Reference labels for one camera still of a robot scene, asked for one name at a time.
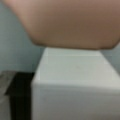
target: black object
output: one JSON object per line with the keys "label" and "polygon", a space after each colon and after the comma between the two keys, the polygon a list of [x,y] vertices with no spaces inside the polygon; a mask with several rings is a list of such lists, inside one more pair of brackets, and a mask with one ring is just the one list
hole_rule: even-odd
{"label": "black object", "polygon": [[31,81],[34,73],[16,73],[6,95],[9,96],[11,119],[31,120]]}

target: skin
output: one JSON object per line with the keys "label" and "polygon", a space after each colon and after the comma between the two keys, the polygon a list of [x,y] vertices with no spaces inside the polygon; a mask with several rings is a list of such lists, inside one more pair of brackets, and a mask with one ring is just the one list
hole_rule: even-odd
{"label": "skin", "polygon": [[120,0],[3,0],[37,45],[80,49],[115,47]]}

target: white cube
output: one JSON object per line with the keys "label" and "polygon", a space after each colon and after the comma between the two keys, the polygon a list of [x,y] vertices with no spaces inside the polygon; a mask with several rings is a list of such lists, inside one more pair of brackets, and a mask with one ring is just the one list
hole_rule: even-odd
{"label": "white cube", "polygon": [[120,77],[99,51],[47,48],[32,108],[32,120],[120,120]]}

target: gray surface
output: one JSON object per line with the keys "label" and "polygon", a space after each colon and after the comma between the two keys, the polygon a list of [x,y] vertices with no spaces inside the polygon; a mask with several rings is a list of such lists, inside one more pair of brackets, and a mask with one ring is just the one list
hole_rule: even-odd
{"label": "gray surface", "polygon": [[0,75],[0,120],[10,120],[9,99],[5,92],[16,72],[3,72]]}
{"label": "gray surface", "polygon": [[0,2],[0,72],[34,71],[42,48],[33,45],[15,15]]}
{"label": "gray surface", "polygon": [[102,50],[101,51],[105,58],[111,63],[111,65],[120,74],[120,44],[118,44],[112,50]]}

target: white wall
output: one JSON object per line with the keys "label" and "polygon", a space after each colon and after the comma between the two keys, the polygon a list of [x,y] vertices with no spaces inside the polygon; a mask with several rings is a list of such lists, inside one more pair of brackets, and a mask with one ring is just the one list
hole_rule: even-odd
{"label": "white wall", "polygon": [[34,71],[42,51],[31,43],[15,15],[0,2],[0,72]]}

